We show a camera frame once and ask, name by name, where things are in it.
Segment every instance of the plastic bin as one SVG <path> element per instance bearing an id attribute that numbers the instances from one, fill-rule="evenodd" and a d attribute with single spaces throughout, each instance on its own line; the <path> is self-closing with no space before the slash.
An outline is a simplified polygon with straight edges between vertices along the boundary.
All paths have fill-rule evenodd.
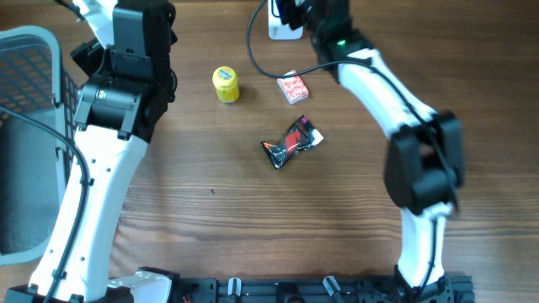
<path id="1" fill-rule="evenodd" d="M 48 30 L 0 32 L 0 104 L 72 139 L 77 86 L 63 70 Z M 45 252 L 63 198 L 72 154 L 54 137 L 0 113 L 0 266 Z"/>

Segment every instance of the wood surface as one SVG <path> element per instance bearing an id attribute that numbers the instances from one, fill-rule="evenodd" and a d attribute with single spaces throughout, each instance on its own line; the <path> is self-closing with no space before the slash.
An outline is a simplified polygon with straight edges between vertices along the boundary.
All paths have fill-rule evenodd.
<path id="1" fill-rule="evenodd" d="M 473 277 L 478 302 L 539 301 L 539 4 L 525 1 L 351 1 L 355 25 L 420 99 L 464 126 L 466 187 L 444 244 L 448 272 Z M 110 275 L 148 265 L 184 277 L 390 274 L 400 215 L 382 182 L 387 142 L 364 107 L 324 72 L 290 106 L 275 80 L 250 65 L 245 30 L 258 1 L 176 3 L 171 59 L 177 99 L 157 125 L 117 229 Z M 272 72 L 315 63 L 308 39 L 268 38 L 253 51 Z M 0 29 L 38 24 L 68 53 L 91 39 L 54 5 L 3 2 Z M 242 97 L 216 99 L 219 66 Z M 323 143 L 275 171 L 260 142 L 277 141 L 301 114 Z M 0 300 L 37 263 L 0 268 Z"/>

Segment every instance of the small box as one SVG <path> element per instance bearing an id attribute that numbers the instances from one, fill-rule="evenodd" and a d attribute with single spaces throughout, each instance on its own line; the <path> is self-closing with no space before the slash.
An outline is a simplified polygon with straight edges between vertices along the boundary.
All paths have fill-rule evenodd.
<path id="1" fill-rule="evenodd" d="M 296 73 L 296 71 L 288 72 L 286 75 L 294 73 Z M 279 84 L 280 89 L 283 91 L 283 94 L 286 96 L 290 105 L 309 97 L 309 90 L 299 76 L 277 79 L 277 84 Z"/>

